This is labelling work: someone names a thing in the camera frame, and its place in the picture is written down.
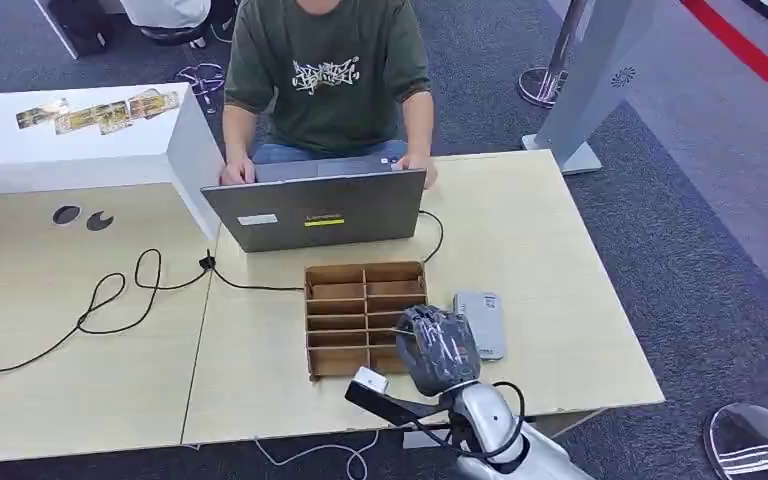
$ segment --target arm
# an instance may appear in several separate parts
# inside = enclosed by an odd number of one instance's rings
[[[262,61],[265,52],[259,47],[263,44],[263,29],[254,4],[248,2],[240,7],[234,27],[222,113],[226,165],[219,180],[223,185],[255,181],[249,148],[257,115],[266,109],[273,95],[272,78]]]
[[[408,134],[408,152],[399,161],[402,168],[424,168],[425,187],[437,179],[437,167],[431,159],[431,133],[434,131],[434,101],[431,92],[417,92],[402,102],[402,116]]]
[[[407,154],[396,165],[399,168],[425,169],[425,187],[428,188],[437,178],[437,170],[431,160],[434,102],[428,79],[428,61],[409,0],[403,0],[391,18],[384,82],[396,101],[402,104],[408,135]]]
[[[249,148],[254,140],[257,115],[233,104],[225,105],[222,113],[222,133],[225,137],[225,170],[220,182],[235,185],[254,182],[254,164]]]

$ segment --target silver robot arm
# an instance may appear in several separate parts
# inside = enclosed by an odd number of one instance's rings
[[[476,383],[455,399],[454,412],[469,422],[481,451],[503,446],[516,428],[516,418],[496,387]],[[567,452],[523,422],[519,438],[488,459],[459,456],[458,470],[473,480],[593,480],[576,467]]]

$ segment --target gray device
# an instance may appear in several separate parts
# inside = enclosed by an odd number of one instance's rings
[[[249,253],[409,238],[425,171],[394,171],[391,163],[366,157],[258,165],[258,183],[201,191]]]
[[[455,313],[467,318],[482,360],[505,356],[505,331],[502,327],[502,302],[489,292],[457,292],[452,300]]]

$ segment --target white label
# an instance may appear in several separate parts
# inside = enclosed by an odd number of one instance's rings
[[[237,217],[237,221],[242,226],[263,225],[265,223],[278,223],[278,217],[274,214],[267,215],[249,215],[248,217]]]

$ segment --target metal pole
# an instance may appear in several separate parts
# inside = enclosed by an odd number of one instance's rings
[[[572,0],[570,2],[567,14],[564,16],[564,23],[561,25],[561,33],[555,42],[555,49],[552,50],[549,66],[530,68],[519,76],[517,90],[519,95],[528,102],[543,108],[552,108],[555,105],[558,93],[567,79],[564,62],[587,1]]]

